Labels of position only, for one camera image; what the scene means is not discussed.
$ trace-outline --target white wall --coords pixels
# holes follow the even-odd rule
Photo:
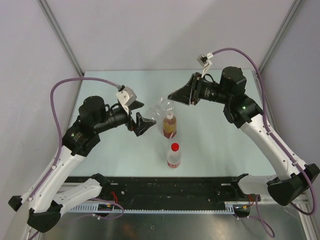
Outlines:
[[[260,64],[294,0],[48,0],[84,71],[200,69],[235,47]],[[234,52],[214,68],[252,68]]]
[[[307,0],[263,72],[280,135],[320,167],[320,1]],[[314,183],[320,203],[320,176]],[[320,209],[317,222],[320,224]]]
[[[14,215],[7,204],[38,178],[52,159],[58,135],[49,94],[59,80],[77,77],[37,1],[0,1],[0,239]],[[61,86],[56,108],[67,124],[77,83]]]

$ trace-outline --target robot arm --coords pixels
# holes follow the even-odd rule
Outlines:
[[[8,231],[6,239],[25,239],[30,227],[45,233],[55,226],[69,209],[98,197],[108,188],[110,181],[100,174],[95,174],[83,184],[57,194],[71,171],[100,142],[100,133],[126,125],[127,129],[138,137],[156,124],[154,120],[143,118],[139,112],[136,114],[136,122],[132,119],[131,111],[144,105],[136,100],[137,96],[132,89],[122,86],[116,96],[118,103],[112,107],[105,104],[99,96],[84,100],[79,108],[79,116],[62,138],[59,159],[54,157],[51,160],[25,194],[10,199],[9,205],[18,211],[17,213],[24,211],[16,214],[17,218],[18,215],[23,215],[24,220],[20,221],[19,225],[12,224],[13,229]]]
[[[206,70],[202,74],[198,72],[192,74],[189,82],[171,93],[168,99],[186,105],[196,105],[201,99],[224,104],[223,113],[228,122],[241,129],[254,141],[276,172],[273,176],[242,174],[237,178],[236,183],[244,194],[269,194],[280,205],[288,205],[308,189],[308,183],[271,138],[270,132],[267,132],[263,123],[262,109],[245,94],[247,80],[242,70],[237,67],[226,67],[222,71],[220,83],[207,81],[205,73]],[[306,165],[288,148],[273,128],[270,125],[268,127],[294,155],[297,163],[313,183],[320,173],[319,168],[315,164]]]

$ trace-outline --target red label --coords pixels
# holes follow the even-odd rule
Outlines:
[[[169,163],[168,161],[167,161],[167,163],[168,163],[168,166],[169,166],[170,168],[175,169],[175,168],[179,167],[179,165],[180,165],[181,162],[179,162],[179,163],[176,164],[176,165],[173,165],[173,164]]]

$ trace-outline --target bottle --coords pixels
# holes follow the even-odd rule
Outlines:
[[[166,155],[166,162],[170,168],[177,168],[181,163],[181,150],[178,143],[173,143]]]
[[[177,118],[172,112],[163,119],[162,132],[167,139],[172,139],[177,134]]]

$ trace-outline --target white table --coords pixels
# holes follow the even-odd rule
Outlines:
[[[211,70],[216,82],[222,70]],[[85,77],[114,81],[134,90],[137,100],[145,104],[136,112],[145,117],[147,110],[160,97],[184,86],[196,70],[150,71],[89,71]],[[250,70],[243,70],[247,78],[246,94],[260,106],[261,101]],[[117,102],[116,88],[96,81],[83,81],[72,114],[72,123],[79,114],[79,106],[89,96],[101,96],[110,106]],[[71,176],[91,176],[101,173],[116,177],[223,177],[275,174],[258,147],[241,130],[228,123],[219,103],[201,100],[197,106],[174,104],[177,117],[177,136],[182,161],[178,168],[167,166],[166,154],[170,141],[154,126],[136,137],[122,125],[100,134],[101,142],[74,169]]]

